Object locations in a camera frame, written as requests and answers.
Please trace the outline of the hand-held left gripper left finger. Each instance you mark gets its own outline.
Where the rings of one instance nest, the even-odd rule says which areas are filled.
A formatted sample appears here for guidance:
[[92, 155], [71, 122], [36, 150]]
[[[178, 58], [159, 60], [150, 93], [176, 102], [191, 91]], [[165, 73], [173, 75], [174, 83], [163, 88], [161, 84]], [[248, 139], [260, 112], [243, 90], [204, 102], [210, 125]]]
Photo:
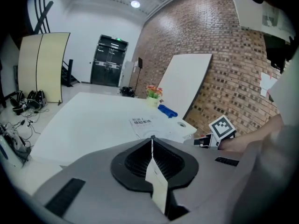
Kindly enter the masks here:
[[112, 159], [138, 144], [135, 140], [92, 152], [77, 159], [47, 180], [33, 198], [45, 206], [72, 178], [84, 186], [63, 215], [74, 224], [166, 224], [168, 218], [149, 193], [124, 188], [111, 174]]

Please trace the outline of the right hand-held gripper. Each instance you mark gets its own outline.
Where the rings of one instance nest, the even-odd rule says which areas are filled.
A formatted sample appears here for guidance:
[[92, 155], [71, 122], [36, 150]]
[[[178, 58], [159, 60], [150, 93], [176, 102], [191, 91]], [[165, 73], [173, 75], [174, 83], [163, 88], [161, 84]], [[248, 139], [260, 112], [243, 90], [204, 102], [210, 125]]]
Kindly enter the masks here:
[[236, 129], [229, 119], [222, 115], [209, 124], [211, 133], [194, 140], [194, 145], [206, 149], [219, 149], [223, 140], [235, 137]]

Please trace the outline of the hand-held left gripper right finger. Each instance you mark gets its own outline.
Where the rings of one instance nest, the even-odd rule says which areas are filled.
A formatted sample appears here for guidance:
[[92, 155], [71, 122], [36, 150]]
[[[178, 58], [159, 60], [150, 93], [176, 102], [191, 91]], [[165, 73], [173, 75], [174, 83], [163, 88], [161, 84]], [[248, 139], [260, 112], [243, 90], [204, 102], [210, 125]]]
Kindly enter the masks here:
[[190, 213], [224, 184], [241, 156], [154, 139], [154, 203], [169, 220]]

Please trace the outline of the white paper notebook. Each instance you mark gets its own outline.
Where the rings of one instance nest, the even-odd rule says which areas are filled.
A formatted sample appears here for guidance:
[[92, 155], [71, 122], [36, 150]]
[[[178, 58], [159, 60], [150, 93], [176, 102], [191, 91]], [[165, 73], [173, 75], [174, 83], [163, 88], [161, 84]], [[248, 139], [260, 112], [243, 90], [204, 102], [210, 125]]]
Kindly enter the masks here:
[[161, 134], [161, 131], [153, 119], [136, 118], [131, 119], [130, 123], [133, 131], [140, 139], [150, 138], [150, 161], [147, 165], [145, 181], [152, 184], [152, 201], [165, 214], [168, 182], [154, 160], [154, 138]]

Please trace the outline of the person's right forearm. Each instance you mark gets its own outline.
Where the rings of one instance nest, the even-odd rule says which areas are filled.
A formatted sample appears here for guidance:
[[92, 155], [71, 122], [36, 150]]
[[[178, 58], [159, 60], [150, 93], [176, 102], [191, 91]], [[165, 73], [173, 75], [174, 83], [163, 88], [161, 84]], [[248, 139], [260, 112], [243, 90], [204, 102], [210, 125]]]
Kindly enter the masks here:
[[223, 151], [243, 153], [249, 143], [263, 140], [268, 134], [279, 131], [283, 126], [284, 123], [282, 117], [280, 114], [277, 114], [269, 119], [269, 121], [261, 128], [251, 133], [221, 141], [219, 149]]

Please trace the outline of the white leaning board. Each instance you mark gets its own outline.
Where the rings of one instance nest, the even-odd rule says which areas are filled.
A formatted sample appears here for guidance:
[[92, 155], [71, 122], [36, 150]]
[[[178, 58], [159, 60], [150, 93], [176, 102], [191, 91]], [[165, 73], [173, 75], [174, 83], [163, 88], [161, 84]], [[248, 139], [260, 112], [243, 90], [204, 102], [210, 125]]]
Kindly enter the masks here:
[[163, 105], [182, 119], [190, 110], [205, 79], [212, 54], [174, 55], [159, 83]]

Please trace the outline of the white table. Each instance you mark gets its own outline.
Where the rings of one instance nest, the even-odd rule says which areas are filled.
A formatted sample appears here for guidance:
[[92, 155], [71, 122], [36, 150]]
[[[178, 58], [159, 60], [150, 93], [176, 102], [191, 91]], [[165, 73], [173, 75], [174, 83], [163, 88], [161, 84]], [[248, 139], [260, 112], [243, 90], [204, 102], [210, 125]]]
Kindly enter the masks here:
[[144, 99], [80, 92], [48, 123], [31, 156], [68, 166], [88, 153], [140, 139], [130, 123], [136, 118], [153, 119], [161, 131], [158, 138], [184, 142], [196, 133], [180, 117], [168, 118]]

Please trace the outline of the white robot pod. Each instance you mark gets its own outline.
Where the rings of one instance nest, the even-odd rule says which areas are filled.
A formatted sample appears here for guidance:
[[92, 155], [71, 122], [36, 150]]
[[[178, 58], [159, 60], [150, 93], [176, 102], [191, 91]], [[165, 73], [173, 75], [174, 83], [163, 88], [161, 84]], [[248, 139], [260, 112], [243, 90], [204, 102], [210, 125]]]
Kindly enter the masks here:
[[30, 142], [19, 136], [12, 126], [0, 123], [0, 161], [21, 169], [31, 153]]

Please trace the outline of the black chest-mounted phone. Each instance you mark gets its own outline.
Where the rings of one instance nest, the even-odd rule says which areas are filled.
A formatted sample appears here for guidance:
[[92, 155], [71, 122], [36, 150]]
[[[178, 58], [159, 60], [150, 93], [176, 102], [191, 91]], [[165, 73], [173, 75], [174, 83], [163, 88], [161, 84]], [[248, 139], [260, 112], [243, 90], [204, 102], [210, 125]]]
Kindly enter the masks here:
[[271, 66], [282, 74], [285, 69], [285, 62], [290, 61], [294, 54], [295, 39], [289, 36], [289, 43], [287, 43], [285, 40], [273, 35], [264, 34], [263, 38], [267, 59], [270, 61]]

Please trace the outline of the black robot pod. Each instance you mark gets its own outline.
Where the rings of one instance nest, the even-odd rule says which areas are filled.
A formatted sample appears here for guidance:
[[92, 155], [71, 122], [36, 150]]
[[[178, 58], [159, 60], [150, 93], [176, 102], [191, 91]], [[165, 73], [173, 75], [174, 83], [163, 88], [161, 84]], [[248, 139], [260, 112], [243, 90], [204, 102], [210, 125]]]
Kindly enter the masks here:
[[43, 90], [31, 91], [27, 97], [27, 107], [29, 109], [41, 110], [46, 106], [47, 99]]
[[18, 91], [16, 97], [14, 98], [13, 96], [11, 96], [9, 98], [9, 101], [13, 106], [13, 112], [16, 115], [22, 114], [27, 108], [23, 91]]

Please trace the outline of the black speaker on stand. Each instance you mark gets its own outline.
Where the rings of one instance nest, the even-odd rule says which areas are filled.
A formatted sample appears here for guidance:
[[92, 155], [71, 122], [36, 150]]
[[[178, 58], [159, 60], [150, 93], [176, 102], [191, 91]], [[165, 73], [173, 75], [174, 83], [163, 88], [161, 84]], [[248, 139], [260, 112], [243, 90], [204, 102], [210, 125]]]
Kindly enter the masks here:
[[136, 96], [136, 90], [137, 90], [137, 86], [138, 86], [139, 76], [140, 76], [141, 70], [143, 68], [143, 60], [140, 57], [138, 57], [138, 68], [139, 68], [139, 71], [138, 71], [138, 76], [137, 76], [135, 90], [134, 90], [135, 96]]

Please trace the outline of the black staircase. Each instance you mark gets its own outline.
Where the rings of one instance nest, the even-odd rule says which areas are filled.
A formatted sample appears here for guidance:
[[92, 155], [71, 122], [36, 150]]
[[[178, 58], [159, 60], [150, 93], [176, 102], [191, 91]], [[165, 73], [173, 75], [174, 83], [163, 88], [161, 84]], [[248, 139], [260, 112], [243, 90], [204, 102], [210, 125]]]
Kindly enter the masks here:
[[61, 69], [61, 84], [66, 87], [72, 87], [73, 85], [80, 83], [72, 75], [72, 67], [73, 67], [73, 59], [70, 59], [68, 63], [63, 61], [62, 69]]

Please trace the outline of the black double door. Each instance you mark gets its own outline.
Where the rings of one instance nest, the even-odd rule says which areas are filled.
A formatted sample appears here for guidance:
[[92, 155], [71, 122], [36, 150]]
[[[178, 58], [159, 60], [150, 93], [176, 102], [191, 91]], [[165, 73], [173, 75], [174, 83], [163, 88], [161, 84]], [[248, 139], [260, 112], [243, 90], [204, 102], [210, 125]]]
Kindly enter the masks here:
[[101, 35], [95, 50], [90, 83], [118, 87], [128, 43]]

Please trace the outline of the black diagonal steel beams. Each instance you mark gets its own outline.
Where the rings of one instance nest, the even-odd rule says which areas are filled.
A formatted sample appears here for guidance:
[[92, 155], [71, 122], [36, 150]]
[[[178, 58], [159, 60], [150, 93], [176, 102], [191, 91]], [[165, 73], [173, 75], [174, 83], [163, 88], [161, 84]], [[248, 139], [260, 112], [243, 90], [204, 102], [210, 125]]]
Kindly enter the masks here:
[[30, 24], [28, 32], [30, 35], [51, 33], [48, 20], [48, 13], [54, 2], [52, 0], [28, 0], [27, 17]]

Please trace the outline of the white papers on wall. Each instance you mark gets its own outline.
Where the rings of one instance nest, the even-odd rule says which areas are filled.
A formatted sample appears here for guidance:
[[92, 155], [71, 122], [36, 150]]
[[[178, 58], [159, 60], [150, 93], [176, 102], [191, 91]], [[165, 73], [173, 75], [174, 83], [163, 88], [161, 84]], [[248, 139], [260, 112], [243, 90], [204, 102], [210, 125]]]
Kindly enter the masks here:
[[261, 88], [260, 95], [266, 97], [267, 93], [269, 93], [269, 89], [277, 82], [277, 79], [263, 72], [259, 76], [259, 79]]

